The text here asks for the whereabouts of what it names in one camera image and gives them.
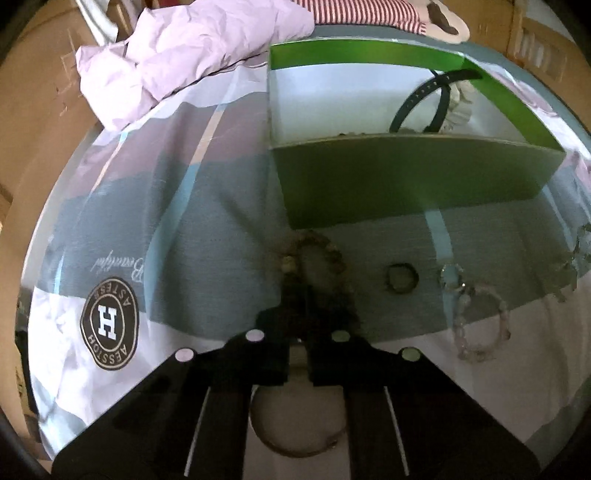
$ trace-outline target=ring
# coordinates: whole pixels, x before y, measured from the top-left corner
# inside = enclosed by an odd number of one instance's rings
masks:
[[[386,272],[386,286],[397,295],[411,293],[418,285],[418,272],[410,263],[394,263]]]
[[[446,263],[439,271],[439,284],[441,288],[449,292],[462,292],[466,288],[466,283],[463,279],[464,269],[457,263]],[[454,275],[455,282],[451,283],[446,277]]]

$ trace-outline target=circular logo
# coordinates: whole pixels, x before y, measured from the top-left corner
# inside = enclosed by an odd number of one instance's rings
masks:
[[[86,299],[80,331],[96,364],[123,368],[138,344],[139,311],[134,291],[120,278],[107,278]]]

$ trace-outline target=black strap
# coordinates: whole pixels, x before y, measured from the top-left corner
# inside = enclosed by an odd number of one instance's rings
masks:
[[[392,124],[390,125],[389,131],[391,134],[398,132],[402,123],[412,111],[412,109],[415,108],[421,100],[433,93],[438,88],[441,89],[439,106],[437,107],[437,112],[435,112],[435,116],[433,117],[431,124],[424,130],[424,132],[439,132],[441,126],[443,125],[443,121],[445,120],[447,109],[449,109],[451,91],[449,85],[461,80],[478,80],[482,78],[482,75],[478,71],[472,69],[451,70],[449,72],[442,73],[441,75],[434,71],[431,72],[434,74],[434,77],[419,85],[419,87],[416,88],[416,90],[411,93],[404,101],[402,106],[398,109],[398,112],[396,112],[394,120],[392,120]]]

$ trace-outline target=striped fabric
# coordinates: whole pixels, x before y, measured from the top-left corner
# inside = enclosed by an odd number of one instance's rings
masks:
[[[417,9],[405,0],[294,0],[314,14],[316,25],[385,25],[425,35]]]

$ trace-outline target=cardboard wall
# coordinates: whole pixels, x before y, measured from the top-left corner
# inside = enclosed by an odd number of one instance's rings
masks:
[[[0,233],[0,406],[24,439],[29,433],[14,346],[17,297],[45,201],[72,152],[97,122],[79,91],[74,53],[81,44],[94,40],[74,1],[50,0],[0,65],[0,192],[11,199],[9,207],[4,204]]]

